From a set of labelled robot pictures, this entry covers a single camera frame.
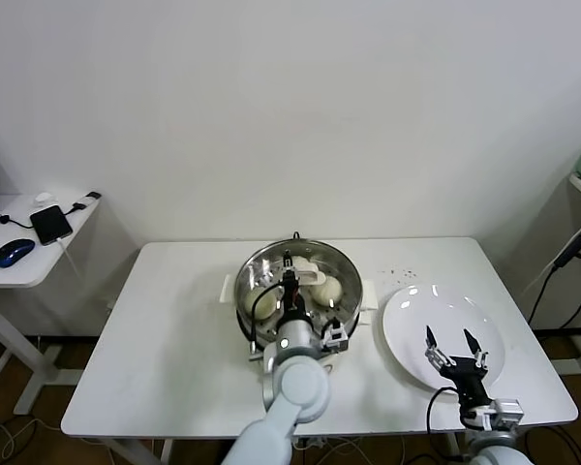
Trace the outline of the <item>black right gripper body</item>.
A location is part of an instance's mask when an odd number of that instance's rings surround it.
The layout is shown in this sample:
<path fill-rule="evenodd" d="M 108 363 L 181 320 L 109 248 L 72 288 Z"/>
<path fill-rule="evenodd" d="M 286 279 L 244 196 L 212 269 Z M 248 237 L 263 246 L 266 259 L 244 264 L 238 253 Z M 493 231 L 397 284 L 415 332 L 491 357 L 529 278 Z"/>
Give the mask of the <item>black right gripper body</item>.
<path fill-rule="evenodd" d="M 438 372 L 454 383 L 460 410 L 468 412 L 473 408 L 488 406 L 489 397 L 483 385 L 488 370 L 478 367 L 474 358 L 453 356 L 451 359 L 454 364 L 444 364 Z"/>

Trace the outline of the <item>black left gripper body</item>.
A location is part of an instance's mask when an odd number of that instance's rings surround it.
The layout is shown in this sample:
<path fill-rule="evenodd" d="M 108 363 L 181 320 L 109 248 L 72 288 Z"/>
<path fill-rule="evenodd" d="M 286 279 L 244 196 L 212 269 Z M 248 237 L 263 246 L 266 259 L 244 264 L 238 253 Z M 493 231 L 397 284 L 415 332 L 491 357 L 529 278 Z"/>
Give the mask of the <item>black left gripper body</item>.
<path fill-rule="evenodd" d="M 283 273 L 282 285 L 284 288 L 282 320 L 296 319 L 304 314 L 304 303 L 299 293 L 299 281 L 292 270 L 287 270 Z"/>

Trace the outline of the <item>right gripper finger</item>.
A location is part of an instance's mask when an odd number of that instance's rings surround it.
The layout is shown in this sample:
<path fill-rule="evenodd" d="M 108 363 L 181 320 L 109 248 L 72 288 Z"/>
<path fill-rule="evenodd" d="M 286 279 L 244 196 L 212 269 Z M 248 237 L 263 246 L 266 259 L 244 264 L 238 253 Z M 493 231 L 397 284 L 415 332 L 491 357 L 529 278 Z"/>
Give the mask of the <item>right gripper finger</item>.
<path fill-rule="evenodd" d="M 488 353 L 483 351 L 480 347 L 478 340 L 465 328 L 464 329 L 465 339 L 469 346 L 469 349 L 473 355 L 472 358 L 464 359 L 464 367 L 467 371 L 487 371 L 488 367 L 486 364 L 486 358 Z"/>
<path fill-rule="evenodd" d="M 449 356 L 445 355 L 438 347 L 435 335 L 429 326 L 426 327 L 425 342 L 425 356 L 436 371 L 441 371 L 445 367 L 453 366 L 453 360 Z"/>

